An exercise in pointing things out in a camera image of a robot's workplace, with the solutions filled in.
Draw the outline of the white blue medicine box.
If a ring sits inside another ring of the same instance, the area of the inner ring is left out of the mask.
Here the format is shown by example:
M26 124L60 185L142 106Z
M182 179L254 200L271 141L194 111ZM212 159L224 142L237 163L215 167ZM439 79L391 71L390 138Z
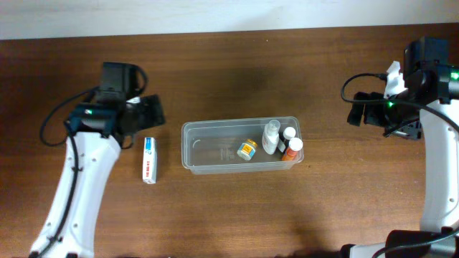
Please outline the white blue medicine box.
M157 163L156 140L152 137L145 137L142 163L142 177L144 183L156 183Z

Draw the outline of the dark bottle white cap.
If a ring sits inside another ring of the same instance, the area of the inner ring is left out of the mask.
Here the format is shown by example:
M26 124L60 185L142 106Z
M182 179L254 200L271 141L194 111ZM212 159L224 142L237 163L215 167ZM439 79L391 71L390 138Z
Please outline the dark bottle white cap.
M293 127L287 127L280 135L279 135L279 142L278 142L278 150L281 153L284 153L288 146L289 142L292 138L296 135L296 130Z

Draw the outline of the orange tube white cap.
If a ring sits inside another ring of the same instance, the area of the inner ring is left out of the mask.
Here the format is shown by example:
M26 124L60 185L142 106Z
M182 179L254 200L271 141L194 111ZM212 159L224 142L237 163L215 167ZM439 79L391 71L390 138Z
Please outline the orange tube white cap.
M303 149L303 141L300 138L286 140L286 147L281 161L293 161Z

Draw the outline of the white spray bottle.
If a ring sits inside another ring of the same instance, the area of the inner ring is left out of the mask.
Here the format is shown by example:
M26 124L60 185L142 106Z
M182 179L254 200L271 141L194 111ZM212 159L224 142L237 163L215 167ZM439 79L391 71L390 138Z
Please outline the white spray bottle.
M268 155L274 154L279 142L280 122L278 120L270 120L265 125L262 134L262 146Z

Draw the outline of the gold lid small jar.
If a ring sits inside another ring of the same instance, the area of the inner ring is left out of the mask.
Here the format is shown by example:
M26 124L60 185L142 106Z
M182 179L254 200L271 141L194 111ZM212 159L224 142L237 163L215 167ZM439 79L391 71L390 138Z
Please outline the gold lid small jar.
M241 144L237 150L237 155L245 161L250 161L257 150L257 143L251 139L247 139Z

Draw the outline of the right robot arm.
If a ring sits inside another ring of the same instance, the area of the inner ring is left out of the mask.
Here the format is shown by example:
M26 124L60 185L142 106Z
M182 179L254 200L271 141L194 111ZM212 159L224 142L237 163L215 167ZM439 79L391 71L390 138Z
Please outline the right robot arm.
M378 244L342 246L341 257L458 256L458 66L448 61L448 41L422 37L377 78L383 93L357 92L349 124L384 129L384 137L423 139L425 204L417 231L393 230Z

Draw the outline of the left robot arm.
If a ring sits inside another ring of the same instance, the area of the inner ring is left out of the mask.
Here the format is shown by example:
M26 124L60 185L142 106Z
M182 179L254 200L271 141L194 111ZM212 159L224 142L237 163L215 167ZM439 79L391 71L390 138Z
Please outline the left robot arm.
M166 122L158 95L143 96L147 85L138 65L104 62L100 84L77 94L63 122L62 175L30 257L93 257L105 186L126 139Z

